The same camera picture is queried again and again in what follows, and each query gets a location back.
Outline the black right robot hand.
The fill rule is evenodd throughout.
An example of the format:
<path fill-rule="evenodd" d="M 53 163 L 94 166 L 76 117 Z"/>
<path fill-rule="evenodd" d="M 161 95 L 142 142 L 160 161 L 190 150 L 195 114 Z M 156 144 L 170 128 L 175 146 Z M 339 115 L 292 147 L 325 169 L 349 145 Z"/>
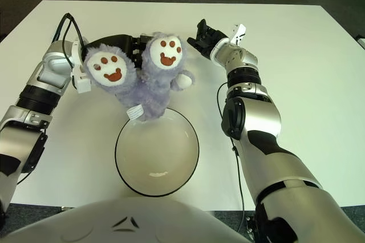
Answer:
<path fill-rule="evenodd" d="M 196 49 L 203 57 L 210 59 L 210 54 L 215 45 L 222 39 L 228 38 L 220 30 L 215 30 L 206 24 L 202 19 L 197 25 L 197 34 L 195 38 L 189 37 L 187 42 Z"/>

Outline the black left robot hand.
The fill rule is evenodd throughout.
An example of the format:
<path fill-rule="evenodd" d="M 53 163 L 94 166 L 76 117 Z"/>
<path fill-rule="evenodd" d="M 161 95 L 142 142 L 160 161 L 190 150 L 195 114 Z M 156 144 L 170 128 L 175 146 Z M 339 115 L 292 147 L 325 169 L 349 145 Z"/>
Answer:
<path fill-rule="evenodd" d="M 82 61 L 85 61 L 88 49 L 105 44 L 108 46 L 118 47 L 131 59 L 136 68 L 141 68 L 143 62 L 141 55 L 144 52 L 147 43 L 151 39 L 151 36 L 140 35 L 135 38 L 127 34 L 103 37 L 84 46 L 84 49 L 82 50 Z"/>

